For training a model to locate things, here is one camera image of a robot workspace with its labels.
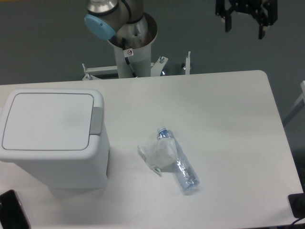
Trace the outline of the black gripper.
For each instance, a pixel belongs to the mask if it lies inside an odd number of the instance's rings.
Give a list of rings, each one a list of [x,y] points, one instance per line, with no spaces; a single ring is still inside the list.
[[[259,24],[258,39],[265,36],[264,27],[273,25],[278,19],[277,0],[229,0],[230,8],[225,8],[225,0],[216,0],[215,14],[225,23],[225,32],[232,28],[233,11],[250,14]]]

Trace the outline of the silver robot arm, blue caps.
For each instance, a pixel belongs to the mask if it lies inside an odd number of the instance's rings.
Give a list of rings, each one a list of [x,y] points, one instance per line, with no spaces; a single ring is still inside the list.
[[[215,14],[225,23],[225,31],[232,28],[231,14],[235,11],[251,15],[259,24],[258,38],[265,36],[265,28],[278,19],[276,0],[231,0],[225,7],[224,0],[215,2]],[[144,12],[142,0],[89,0],[84,17],[86,27],[100,39],[123,49],[138,49],[154,42],[157,24]]]

